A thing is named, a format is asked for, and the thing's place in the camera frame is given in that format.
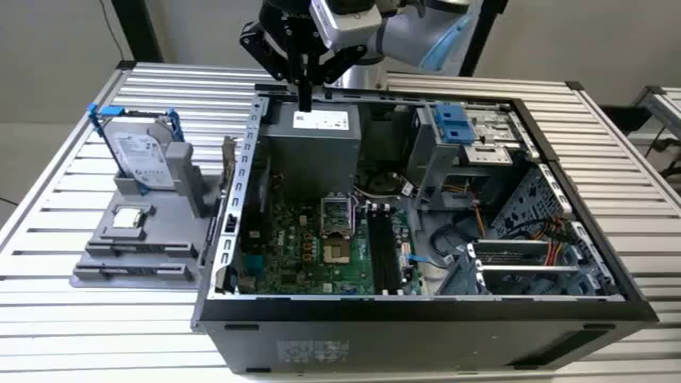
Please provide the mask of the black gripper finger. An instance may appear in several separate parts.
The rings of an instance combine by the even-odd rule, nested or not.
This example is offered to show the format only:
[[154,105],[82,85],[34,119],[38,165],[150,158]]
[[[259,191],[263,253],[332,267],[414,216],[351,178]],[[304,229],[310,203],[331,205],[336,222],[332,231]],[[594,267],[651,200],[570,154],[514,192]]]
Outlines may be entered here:
[[315,49],[308,53],[308,61],[304,74],[304,111],[312,110],[314,87],[330,84],[346,73],[367,54],[364,45],[355,45],[340,49],[324,62],[320,62],[322,50]]
[[294,31],[284,25],[282,55],[267,40],[267,31],[261,22],[245,25],[241,34],[241,45],[258,63],[279,81],[287,81],[298,87],[299,111],[306,111],[306,73],[303,54],[299,52]]

